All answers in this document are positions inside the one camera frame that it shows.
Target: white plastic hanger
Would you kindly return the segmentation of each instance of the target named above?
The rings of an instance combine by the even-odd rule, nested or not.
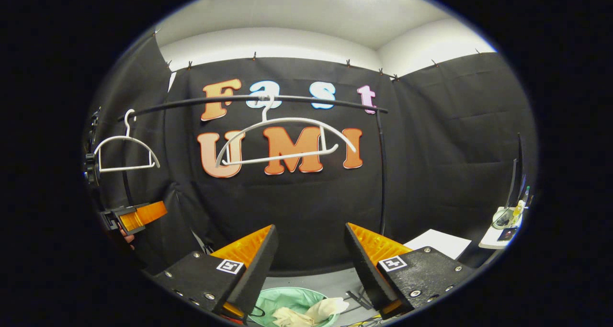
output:
[[[157,166],[159,168],[159,161],[158,161],[158,157],[155,155],[155,153],[153,153],[153,150],[151,150],[151,148],[149,148],[149,146],[147,146],[147,144],[145,144],[144,142],[136,139],[136,138],[132,138],[130,137],[130,124],[127,122],[127,118],[130,115],[130,113],[134,113],[134,109],[130,109],[129,111],[125,112],[125,116],[123,118],[123,123],[125,124],[125,135],[116,135],[115,137],[110,137],[107,138],[105,140],[103,140],[100,144],[98,144],[98,147],[96,148],[96,150],[94,150],[94,155],[96,155],[96,153],[98,153],[98,168],[100,170],[100,172],[109,172],[109,171],[122,171],[122,170],[136,170],[136,169],[145,169],[145,168],[153,168],[153,166]],[[149,151],[149,164],[148,165],[144,165],[144,166],[133,166],[133,167],[122,167],[122,168],[102,168],[102,151],[100,150],[101,146],[103,146],[104,144],[106,144],[107,142],[116,140],[116,139],[122,139],[125,141],[131,141],[131,142],[135,142],[137,144],[140,144],[142,146],[144,146],[148,151]]]
[[[334,146],[332,148],[328,149],[328,147],[326,146],[326,136],[324,135],[324,129],[328,129],[330,132],[334,133],[335,135],[338,135],[340,139],[342,139],[344,142],[347,143],[347,145],[351,148],[351,150],[354,153],[356,152],[355,146],[353,146],[353,144],[351,144],[351,141],[349,139],[347,139],[347,137],[345,137],[343,135],[343,133],[340,133],[338,130],[336,130],[332,126],[329,126],[328,124],[324,124],[321,121],[313,120],[313,119],[310,119],[310,118],[295,118],[295,117],[276,118],[276,119],[272,119],[272,120],[267,120],[266,113],[267,113],[268,109],[270,109],[270,107],[272,107],[272,104],[274,102],[274,96],[273,95],[269,95],[269,98],[270,98],[269,102],[266,104],[266,107],[264,107],[264,109],[262,111],[262,122],[258,122],[257,124],[252,124],[252,126],[249,126],[249,127],[245,128],[245,129],[243,129],[239,133],[236,133],[236,135],[234,135],[234,137],[230,138],[228,140],[228,142],[226,142],[226,144],[221,148],[221,152],[219,153],[219,156],[217,156],[217,162],[215,163],[216,167],[218,167],[220,163],[223,163],[223,165],[226,165],[226,166],[228,166],[228,165],[245,165],[245,164],[251,164],[251,163],[268,162],[268,161],[273,161],[275,159],[295,158],[295,157],[304,157],[304,156],[311,156],[311,155],[329,155],[332,152],[335,152],[335,150],[337,150],[337,148],[339,147],[339,144],[334,144]],[[237,162],[230,161],[230,152],[228,152],[227,149],[228,149],[228,146],[230,145],[230,143],[232,143],[232,141],[234,141],[234,139],[237,139],[243,133],[251,131],[254,128],[258,128],[260,126],[266,126],[267,124],[278,124],[280,122],[303,122],[305,124],[315,124],[315,125],[319,126],[319,134],[320,134],[319,137],[321,139],[322,150],[320,150],[320,151],[311,151],[311,152],[303,152],[303,153],[294,153],[294,154],[291,154],[291,155],[282,155],[282,156],[258,158],[258,159],[247,159],[245,161],[237,161]],[[223,157],[224,152],[226,152],[227,159],[222,160],[221,158]]]

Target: green trash bin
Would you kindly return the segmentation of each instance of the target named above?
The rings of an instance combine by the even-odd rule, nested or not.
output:
[[[264,327],[278,327],[278,325],[273,323],[273,321],[276,321],[276,318],[272,316],[277,309],[286,307],[304,314],[315,303],[326,298],[328,297],[324,296],[324,294],[305,288],[282,287],[262,290],[256,302],[256,307],[262,309],[265,316],[258,316],[262,315],[262,312],[256,308],[252,312],[256,316],[249,316],[249,318]],[[315,327],[331,327],[338,318],[339,314],[334,314],[319,325],[315,325]]]

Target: black curtain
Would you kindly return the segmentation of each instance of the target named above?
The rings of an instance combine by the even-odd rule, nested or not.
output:
[[[369,85],[376,93],[374,104],[390,111],[381,114],[387,153],[385,236],[404,243],[427,229],[436,229],[471,239],[460,259],[469,266],[479,266],[490,253],[477,244],[496,208],[506,201],[518,132],[525,145],[528,184],[536,180],[536,135],[530,106],[512,70],[498,54],[445,61],[398,81],[372,70],[327,61],[233,59],[178,70],[166,93],[170,72],[159,50],[150,48],[157,54],[143,58],[155,58],[156,62],[149,63],[147,70],[127,70],[142,73],[136,78],[125,77],[122,97],[108,102],[113,107],[102,107],[103,111],[107,108],[104,115],[109,117],[98,139],[125,132],[123,122],[114,119],[129,107],[138,110],[164,101],[201,98],[206,85],[232,79],[240,81],[234,94],[250,94],[251,85],[263,80],[278,83],[280,94],[295,96],[310,96],[312,83],[331,83],[336,100],[357,103],[361,102],[357,89]],[[132,65],[144,68],[142,63]],[[155,75],[151,67],[159,68],[159,73]],[[146,91],[134,91],[144,87]],[[225,133],[261,121],[262,109],[249,108],[245,102],[223,107],[226,115],[205,122],[201,121],[205,109],[201,104],[142,115],[131,123],[132,135],[150,145],[162,162],[160,169],[129,172],[132,195],[136,203],[164,200],[169,208],[168,215],[136,235],[136,253],[151,264],[149,272],[159,272],[198,249],[191,231],[218,249],[269,224],[278,227],[280,237],[270,275],[310,275],[350,268],[342,239],[344,223],[373,231],[381,226],[381,148],[375,116],[363,109],[315,109],[307,103],[283,102],[269,110],[269,119],[305,117],[340,131],[360,129],[363,165],[344,168],[344,142],[326,133],[328,145],[339,144],[339,149],[319,158],[323,165],[320,172],[289,172],[285,168],[280,175],[267,175],[264,168],[268,163],[258,163],[243,165],[236,175],[224,179],[203,170],[198,135],[219,135],[217,155],[226,142]],[[276,126],[284,127],[295,143],[309,125]],[[269,156],[263,129],[250,131],[242,140],[243,159]],[[109,157],[120,153],[119,148],[106,151]],[[138,161],[147,159],[146,151],[136,150],[136,146],[127,151],[127,161],[142,164]],[[103,174],[106,201],[111,207],[125,204],[120,177],[119,173]]]
[[[480,266],[492,251],[479,241],[508,197],[517,133],[527,185],[536,182],[536,125],[521,83],[499,54],[487,53],[412,72],[394,87],[409,161],[400,241],[428,229],[470,239],[459,260]]]

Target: bottle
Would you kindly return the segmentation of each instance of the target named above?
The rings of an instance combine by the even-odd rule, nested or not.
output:
[[[523,194],[523,203],[526,204],[528,202],[528,192],[530,191],[530,186],[526,187],[526,192]]]
[[[519,203],[517,203],[517,207],[515,207],[515,210],[513,211],[513,216],[511,217],[511,226],[515,225],[515,223],[517,223],[517,220],[519,220],[519,216],[521,215],[521,211],[523,210],[523,205],[523,200],[519,200]]]

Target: table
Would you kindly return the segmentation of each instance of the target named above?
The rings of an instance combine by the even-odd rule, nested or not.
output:
[[[498,218],[497,213],[503,209],[504,207],[499,207],[496,210],[496,214],[494,214],[495,218],[492,219],[492,222]],[[528,207],[524,207],[522,209],[522,211],[520,212],[521,215],[519,216],[519,220],[517,220],[517,223],[515,224],[515,226],[521,226],[522,220],[523,220],[523,210],[524,209],[528,209]],[[502,229],[496,229],[492,227],[492,225],[490,224],[488,231],[486,231],[486,234],[481,239],[481,242],[479,242],[479,247],[487,248],[487,249],[503,249],[504,247],[506,247],[509,244],[509,242],[511,242],[513,239],[506,240],[506,241],[499,241],[498,238],[500,237],[500,235],[502,235],[502,231],[503,231]]]

